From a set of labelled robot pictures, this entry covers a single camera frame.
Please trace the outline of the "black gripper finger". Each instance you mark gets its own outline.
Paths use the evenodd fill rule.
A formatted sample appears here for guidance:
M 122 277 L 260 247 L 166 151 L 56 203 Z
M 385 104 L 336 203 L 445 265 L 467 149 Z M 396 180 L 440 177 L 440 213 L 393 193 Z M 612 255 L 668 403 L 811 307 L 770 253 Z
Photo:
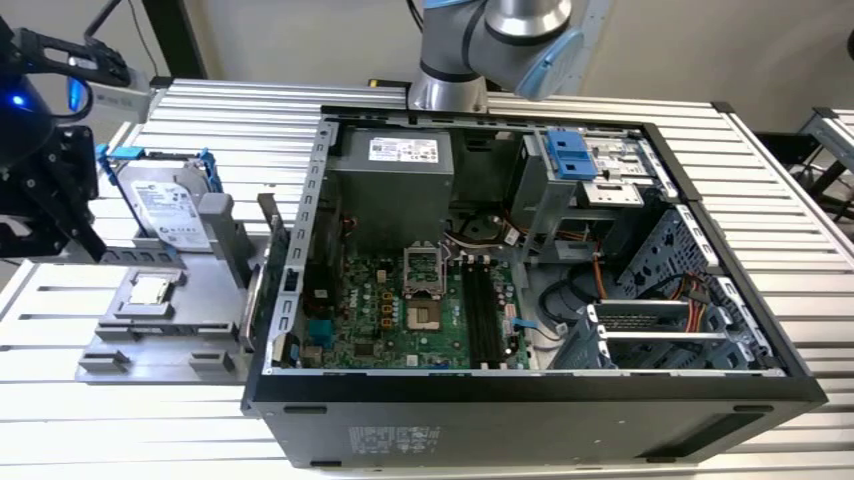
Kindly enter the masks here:
M 86 126 L 58 126 L 26 165 L 25 193 L 38 208 L 56 252 L 72 245 L 86 263 L 98 263 L 106 246 L 92 228 L 88 203 L 97 197 L 94 143 Z
M 1 257 L 57 255 L 69 242 L 64 183 L 50 172 L 6 174 L 1 181 Z

